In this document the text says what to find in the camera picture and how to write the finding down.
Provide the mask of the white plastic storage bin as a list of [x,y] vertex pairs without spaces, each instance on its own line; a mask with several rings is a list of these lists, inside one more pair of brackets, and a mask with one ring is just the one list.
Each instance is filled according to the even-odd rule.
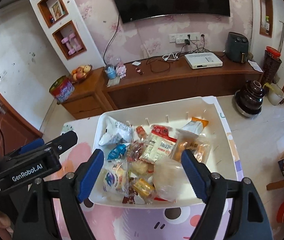
[[89,196],[98,205],[161,209],[198,204],[181,166],[188,149],[211,172],[237,180],[235,143],[214,96],[105,113],[94,148],[105,162]]

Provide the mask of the blueberry cake packet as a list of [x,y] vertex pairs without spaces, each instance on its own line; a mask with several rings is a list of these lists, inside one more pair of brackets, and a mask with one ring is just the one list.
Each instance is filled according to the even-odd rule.
[[128,163],[126,160],[108,161],[103,170],[103,190],[108,193],[128,196]]

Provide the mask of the orange cookies clear tray pack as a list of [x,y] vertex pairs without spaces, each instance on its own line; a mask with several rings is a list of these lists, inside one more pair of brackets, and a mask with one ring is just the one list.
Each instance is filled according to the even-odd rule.
[[210,154],[211,144],[205,136],[180,132],[172,153],[172,159],[180,163],[181,154],[184,150],[190,150],[197,161],[206,164]]

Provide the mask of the blue snack packet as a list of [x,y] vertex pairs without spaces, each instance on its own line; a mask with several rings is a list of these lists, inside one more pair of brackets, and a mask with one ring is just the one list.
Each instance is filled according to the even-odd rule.
[[107,156],[107,160],[121,159],[122,157],[125,156],[129,146],[130,146],[130,143],[118,144],[115,148],[113,148],[109,152],[109,154]]

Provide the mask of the dark green air fryer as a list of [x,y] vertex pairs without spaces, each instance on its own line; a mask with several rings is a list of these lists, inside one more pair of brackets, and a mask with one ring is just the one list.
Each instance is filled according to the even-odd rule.
[[235,63],[245,63],[249,52],[248,39],[239,33],[229,32],[226,41],[226,57]]

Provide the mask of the orange fried snack clear packet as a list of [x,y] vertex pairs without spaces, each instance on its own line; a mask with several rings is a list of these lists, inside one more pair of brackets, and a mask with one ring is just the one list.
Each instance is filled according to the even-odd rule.
[[138,135],[138,138],[142,141],[146,140],[147,139],[147,133],[146,131],[144,130],[144,128],[142,126],[137,126],[136,129],[135,129],[137,135]]

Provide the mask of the fruit basket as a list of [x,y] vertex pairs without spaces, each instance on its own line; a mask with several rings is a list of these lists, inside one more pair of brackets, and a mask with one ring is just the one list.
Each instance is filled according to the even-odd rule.
[[73,69],[69,76],[69,80],[72,83],[80,83],[84,81],[89,76],[89,73],[91,72],[92,68],[92,65],[88,64],[81,65],[76,69]]

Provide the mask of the red round tin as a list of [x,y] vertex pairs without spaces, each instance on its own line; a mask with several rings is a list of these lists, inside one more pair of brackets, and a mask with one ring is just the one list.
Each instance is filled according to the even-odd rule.
[[50,87],[49,93],[59,102],[65,102],[73,93],[74,86],[67,76],[61,76]]

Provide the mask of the yellow small snack packet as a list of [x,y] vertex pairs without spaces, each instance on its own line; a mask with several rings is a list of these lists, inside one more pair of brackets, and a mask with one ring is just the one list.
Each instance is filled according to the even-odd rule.
[[134,179],[132,181],[132,188],[142,198],[152,198],[155,194],[155,188],[143,178]]

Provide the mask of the clear nut candy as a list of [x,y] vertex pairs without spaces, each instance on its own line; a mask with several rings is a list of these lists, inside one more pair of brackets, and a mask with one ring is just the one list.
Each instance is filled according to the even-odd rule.
[[129,163],[132,163],[134,161],[137,161],[140,156],[143,154],[144,150],[146,148],[145,143],[134,141],[129,145],[129,148],[127,150],[127,161]]

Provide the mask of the blue snow globe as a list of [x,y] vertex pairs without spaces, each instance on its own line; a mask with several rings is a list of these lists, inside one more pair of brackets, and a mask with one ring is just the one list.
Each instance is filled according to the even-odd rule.
[[117,77],[117,71],[112,64],[107,64],[105,66],[105,73],[110,80],[115,79]]

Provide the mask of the pink plush toy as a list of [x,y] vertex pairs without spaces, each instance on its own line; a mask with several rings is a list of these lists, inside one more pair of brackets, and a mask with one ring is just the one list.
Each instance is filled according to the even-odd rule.
[[115,70],[116,70],[116,72],[117,72],[117,76],[119,77],[119,78],[124,78],[124,77],[126,77],[126,66],[125,66],[125,64],[122,62],[122,60],[121,59],[118,59],[118,61],[117,61],[117,64],[116,64],[116,66],[115,66]]

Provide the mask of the pale rice cracker pack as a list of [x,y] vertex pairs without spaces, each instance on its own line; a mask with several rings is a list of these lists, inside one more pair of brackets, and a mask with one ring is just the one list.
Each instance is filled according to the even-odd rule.
[[130,170],[138,176],[148,177],[153,174],[154,165],[141,161],[141,160],[137,160],[137,161],[131,162]]

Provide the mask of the framed picture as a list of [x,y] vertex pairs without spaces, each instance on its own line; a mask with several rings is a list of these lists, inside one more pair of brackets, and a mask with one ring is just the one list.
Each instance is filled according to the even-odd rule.
[[59,0],[49,0],[47,1],[47,5],[54,21],[57,21],[64,16],[65,13]]

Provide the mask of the wooden door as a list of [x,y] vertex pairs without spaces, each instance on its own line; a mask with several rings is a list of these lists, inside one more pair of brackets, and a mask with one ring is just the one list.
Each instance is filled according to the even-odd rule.
[[0,158],[43,133],[26,121],[0,94]]

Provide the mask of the red square snack packet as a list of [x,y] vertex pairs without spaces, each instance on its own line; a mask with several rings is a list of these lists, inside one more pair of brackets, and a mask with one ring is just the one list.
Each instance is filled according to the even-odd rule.
[[169,126],[163,126],[159,124],[154,124],[151,126],[151,133],[161,137],[169,137],[171,131],[173,131],[173,128]]

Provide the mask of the red white biscuit packet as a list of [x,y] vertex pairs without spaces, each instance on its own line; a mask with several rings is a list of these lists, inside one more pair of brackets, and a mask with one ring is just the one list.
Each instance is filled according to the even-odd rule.
[[172,137],[161,137],[151,133],[148,136],[147,146],[140,156],[140,160],[155,164],[158,160],[170,157],[177,139]]

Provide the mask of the large rice cake pack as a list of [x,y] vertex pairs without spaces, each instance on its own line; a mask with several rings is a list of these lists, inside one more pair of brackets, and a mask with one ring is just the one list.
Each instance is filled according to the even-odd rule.
[[187,183],[188,178],[181,163],[168,157],[155,162],[153,185],[159,198],[174,202]]

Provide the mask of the pink dumbbells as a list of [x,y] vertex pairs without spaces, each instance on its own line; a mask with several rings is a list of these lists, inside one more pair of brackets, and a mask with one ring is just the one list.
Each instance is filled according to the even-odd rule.
[[63,38],[61,43],[67,46],[69,56],[83,49],[83,46],[77,40],[75,33],[71,33],[68,37]]

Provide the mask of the silver white snack bag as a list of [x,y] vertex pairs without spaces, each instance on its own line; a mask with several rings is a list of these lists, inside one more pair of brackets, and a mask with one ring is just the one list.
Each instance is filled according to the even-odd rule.
[[99,146],[130,143],[133,140],[133,129],[118,120],[106,117],[106,131],[98,142]]

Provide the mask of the dark red snack packet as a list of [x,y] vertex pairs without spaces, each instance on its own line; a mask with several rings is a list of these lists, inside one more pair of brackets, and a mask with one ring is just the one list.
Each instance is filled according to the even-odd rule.
[[123,204],[144,205],[145,200],[133,189],[130,189],[129,195],[122,200]]

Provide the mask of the white set-top box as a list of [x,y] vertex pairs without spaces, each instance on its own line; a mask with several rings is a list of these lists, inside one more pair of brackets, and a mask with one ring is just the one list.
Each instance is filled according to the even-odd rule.
[[186,54],[185,59],[191,69],[222,67],[223,62],[214,53]]

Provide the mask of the wooden tv cabinet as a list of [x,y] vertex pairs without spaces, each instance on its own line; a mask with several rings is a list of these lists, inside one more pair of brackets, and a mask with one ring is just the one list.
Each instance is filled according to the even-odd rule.
[[75,118],[82,119],[107,111],[153,103],[192,98],[195,96],[232,95],[247,80],[259,81],[262,73],[250,64],[223,59],[221,67],[191,69],[185,58],[165,63],[159,59],[143,60],[135,67],[126,64],[126,77],[119,84],[107,87],[103,68],[93,70],[62,106]]

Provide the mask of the tall dark woven basket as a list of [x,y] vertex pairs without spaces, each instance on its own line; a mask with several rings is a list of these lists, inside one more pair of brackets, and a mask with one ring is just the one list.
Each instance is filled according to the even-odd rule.
[[263,76],[261,84],[271,83],[275,77],[282,61],[280,59],[281,53],[273,47],[266,46],[263,61]]

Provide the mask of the orange white wafer packet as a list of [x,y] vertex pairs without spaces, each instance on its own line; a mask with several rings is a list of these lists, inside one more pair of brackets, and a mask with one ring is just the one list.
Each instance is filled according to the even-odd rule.
[[177,129],[177,131],[184,134],[200,135],[208,124],[209,122],[207,120],[192,117],[186,125]]

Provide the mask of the white plastic bucket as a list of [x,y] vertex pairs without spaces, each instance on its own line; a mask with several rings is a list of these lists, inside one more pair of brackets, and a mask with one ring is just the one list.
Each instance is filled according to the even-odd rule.
[[277,106],[282,100],[284,100],[284,92],[277,84],[265,83],[263,88],[268,88],[268,100],[273,106]]

